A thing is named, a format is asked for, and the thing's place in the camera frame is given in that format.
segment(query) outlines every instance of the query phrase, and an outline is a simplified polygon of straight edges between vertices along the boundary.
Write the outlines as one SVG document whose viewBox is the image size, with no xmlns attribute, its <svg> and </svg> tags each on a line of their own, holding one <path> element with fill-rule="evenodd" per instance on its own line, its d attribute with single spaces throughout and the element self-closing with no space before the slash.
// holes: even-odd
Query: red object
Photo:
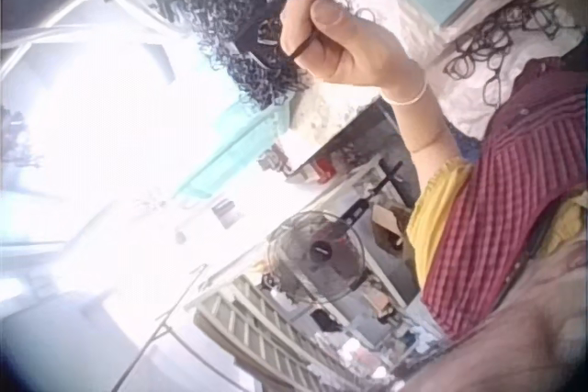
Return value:
<svg viewBox="0 0 588 392">
<path fill-rule="evenodd" d="M 424 303 L 453 339 L 492 312 L 544 209 L 586 180 L 588 78 L 561 71 L 537 78 L 538 62 L 519 76 L 534 81 L 517 79 L 492 119 L 424 284 Z"/>
<path fill-rule="evenodd" d="M 319 175 L 320 184 L 328 183 L 337 174 L 337 171 L 335 170 L 330 159 L 319 158 L 313 161 L 311 165 Z"/>
</svg>

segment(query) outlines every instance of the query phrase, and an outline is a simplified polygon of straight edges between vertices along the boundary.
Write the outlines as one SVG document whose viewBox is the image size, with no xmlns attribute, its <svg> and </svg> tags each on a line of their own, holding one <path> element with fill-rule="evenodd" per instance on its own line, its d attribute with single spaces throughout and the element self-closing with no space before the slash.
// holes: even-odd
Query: yellow blouse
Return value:
<svg viewBox="0 0 588 392">
<path fill-rule="evenodd" d="M 449 212 L 461 187 L 468 181 L 473 165 L 462 158 L 447 161 L 431 178 L 416 202 L 406 234 L 414 247 L 414 263 L 419 285 L 423 286 L 435 257 L 435 250 L 449 218 Z M 555 252 L 584 227 L 586 192 L 561 204 L 539 255 Z"/>
</svg>

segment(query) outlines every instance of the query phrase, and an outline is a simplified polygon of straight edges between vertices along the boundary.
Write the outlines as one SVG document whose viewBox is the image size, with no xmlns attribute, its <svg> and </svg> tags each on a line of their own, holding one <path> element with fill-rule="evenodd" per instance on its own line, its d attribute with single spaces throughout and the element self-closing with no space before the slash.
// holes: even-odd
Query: woman's hand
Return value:
<svg viewBox="0 0 588 392">
<path fill-rule="evenodd" d="M 410 100 L 423 74 L 385 28 L 351 15 L 333 0 L 288 0 L 281 15 L 282 49 L 291 54 L 312 33 L 318 38 L 296 59 L 328 83 L 377 86 Z"/>
</svg>

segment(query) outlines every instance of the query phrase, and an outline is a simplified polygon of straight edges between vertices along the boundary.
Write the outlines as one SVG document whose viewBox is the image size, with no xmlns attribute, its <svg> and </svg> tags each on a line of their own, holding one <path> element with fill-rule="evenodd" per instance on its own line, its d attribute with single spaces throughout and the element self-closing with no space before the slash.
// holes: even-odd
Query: gold bangle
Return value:
<svg viewBox="0 0 588 392">
<path fill-rule="evenodd" d="M 429 83 L 426 81 L 426 79 L 424 79 L 424 83 L 423 83 L 423 87 L 421 88 L 420 92 L 416 95 L 415 98 L 413 98 L 411 101 L 394 101 L 394 100 L 390 100 L 387 97 L 383 97 L 384 101 L 388 102 L 389 104 L 393 105 L 393 106 L 410 106 L 413 105 L 414 103 L 416 103 L 417 101 L 419 101 L 421 98 L 423 98 L 424 93 L 426 92 L 426 88 L 428 87 Z"/>
</svg>

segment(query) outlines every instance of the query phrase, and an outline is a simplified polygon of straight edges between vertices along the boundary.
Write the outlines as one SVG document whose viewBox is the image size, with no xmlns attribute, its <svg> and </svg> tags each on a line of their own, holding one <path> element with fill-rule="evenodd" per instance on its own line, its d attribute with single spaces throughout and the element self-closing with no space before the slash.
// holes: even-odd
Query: fan guard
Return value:
<svg viewBox="0 0 588 392">
<path fill-rule="evenodd" d="M 333 302 L 357 288 L 365 270 L 364 248 L 341 218 L 320 211 L 299 213 L 269 237 L 269 273 L 295 301 Z"/>
</svg>

